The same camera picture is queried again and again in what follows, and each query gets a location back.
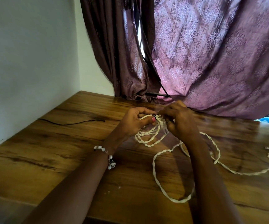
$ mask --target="purple curtain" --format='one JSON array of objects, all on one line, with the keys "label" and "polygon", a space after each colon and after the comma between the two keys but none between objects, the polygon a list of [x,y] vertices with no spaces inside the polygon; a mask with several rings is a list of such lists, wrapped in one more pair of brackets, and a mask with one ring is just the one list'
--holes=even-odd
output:
[{"label": "purple curtain", "polygon": [[173,99],[219,116],[269,114],[269,0],[155,0],[154,17],[152,57]]},{"label": "purple curtain", "polygon": [[[152,64],[148,67],[142,58],[134,17],[135,1],[80,0],[95,58],[112,82],[115,96],[152,101],[144,94],[147,90],[159,92],[159,77],[155,67],[149,68]],[[143,24],[152,21],[154,25],[154,0],[137,0],[137,5]],[[154,37],[154,27],[146,30],[146,36],[142,35],[144,46],[153,45]],[[150,50],[145,54],[152,60]]]}]

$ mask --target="white cable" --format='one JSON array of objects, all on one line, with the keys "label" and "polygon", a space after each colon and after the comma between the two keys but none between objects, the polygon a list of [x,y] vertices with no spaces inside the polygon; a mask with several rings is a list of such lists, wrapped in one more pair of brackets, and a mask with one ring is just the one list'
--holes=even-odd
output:
[{"label": "white cable", "polygon": [[[139,143],[142,143],[144,144],[145,146],[147,147],[152,147],[154,146],[155,144],[159,143],[167,134],[164,134],[158,141],[156,141],[155,143],[151,144],[151,145],[148,145],[147,143],[151,142],[155,136],[159,133],[159,131],[164,127],[166,126],[166,122],[165,120],[160,116],[160,115],[156,115],[156,122],[157,122],[157,125],[155,127],[153,127],[151,130],[147,131],[147,132],[143,132],[143,131],[140,131],[138,132],[134,137],[135,139],[139,142]],[[218,151],[218,155],[217,155],[217,158],[215,159],[212,155],[211,158],[214,160],[213,164],[217,164],[219,163],[221,166],[223,166],[226,170],[230,171],[231,173],[233,174],[240,174],[240,175],[248,175],[248,176],[253,176],[253,175],[259,175],[259,174],[263,174],[263,173],[266,173],[267,171],[269,171],[269,167],[267,169],[264,169],[262,171],[259,171],[259,172],[253,172],[253,173],[241,173],[241,172],[237,172],[237,171],[234,171],[234,170],[231,170],[229,169],[226,165],[224,165],[223,163],[221,163],[219,161],[220,159],[220,150],[219,148],[217,147],[216,143],[212,140],[212,138],[210,136],[208,136],[207,134],[203,133],[203,132],[200,132],[200,134],[203,134],[203,135],[206,135],[213,143],[213,145],[216,147],[216,150]],[[151,139],[149,139],[148,141],[144,141],[141,136],[144,136],[144,135],[152,135]],[[186,197],[185,199],[182,199],[182,200],[176,200],[176,199],[173,199],[173,198],[170,198],[168,196],[168,194],[166,193],[166,191],[161,187],[161,184],[160,182],[158,181],[158,179],[156,178],[156,172],[155,172],[155,159],[158,155],[162,154],[162,153],[165,153],[165,152],[173,152],[174,148],[176,148],[177,146],[180,146],[181,150],[183,151],[183,153],[185,155],[187,155],[189,157],[189,154],[187,152],[185,152],[185,150],[183,149],[182,147],[182,144],[183,142],[180,141],[180,143],[176,144],[175,146],[173,146],[172,149],[165,149],[159,153],[157,153],[154,158],[153,158],[153,162],[152,162],[152,166],[153,166],[153,176],[154,176],[154,179],[156,181],[156,184],[160,187],[162,193],[164,194],[164,196],[166,196],[170,201],[174,202],[174,203],[185,203],[187,201],[189,201],[191,199],[191,196],[194,192],[194,188],[192,189],[192,192],[191,194]]]}]

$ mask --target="beaded bracelet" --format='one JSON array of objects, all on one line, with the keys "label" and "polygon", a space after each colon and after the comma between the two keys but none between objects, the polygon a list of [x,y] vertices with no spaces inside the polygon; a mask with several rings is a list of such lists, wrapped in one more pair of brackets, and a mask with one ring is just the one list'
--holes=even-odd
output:
[{"label": "beaded bracelet", "polygon": [[[105,148],[103,148],[101,145],[94,147],[94,151],[97,150],[97,149],[99,149],[99,150],[105,152],[106,154],[108,154],[108,151]],[[108,169],[110,170],[110,169],[114,168],[115,166],[116,166],[116,162],[113,160],[113,156],[109,155],[108,156]]]}]

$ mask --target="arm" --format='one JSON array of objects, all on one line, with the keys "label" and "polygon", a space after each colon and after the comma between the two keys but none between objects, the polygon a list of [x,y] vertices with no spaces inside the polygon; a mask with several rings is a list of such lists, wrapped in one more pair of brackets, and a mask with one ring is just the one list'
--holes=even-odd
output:
[{"label": "arm", "polygon": [[23,224],[82,224],[97,186],[108,167],[108,156],[114,157],[116,149],[123,141],[138,133],[143,126],[155,122],[154,117],[139,120],[144,114],[155,112],[143,107],[129,109],[118,126],[101,144],[108,154],[101,150],[92,152],[44,198]]},{"label": "arm", "polygon": [[185,144],[189,152],[202,223],[243,223],[213,164],[207,144],[200,136],[191,110],[177,101],[159,111],[159,114],[171,120],[167,122],[168,130]]}]

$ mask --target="wall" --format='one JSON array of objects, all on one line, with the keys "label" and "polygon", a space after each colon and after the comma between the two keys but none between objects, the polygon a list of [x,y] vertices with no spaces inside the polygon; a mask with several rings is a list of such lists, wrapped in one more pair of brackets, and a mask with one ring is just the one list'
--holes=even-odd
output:
[{"label": "wall", "polygon": [[80,89],[88,92],[114,96],[114,88],[96,62],[85,27],[80,0],[74,0],[77,28]]},{"label": "wall", "polygon": [[74,0],[0,0],[0,143],[79,90]]}]

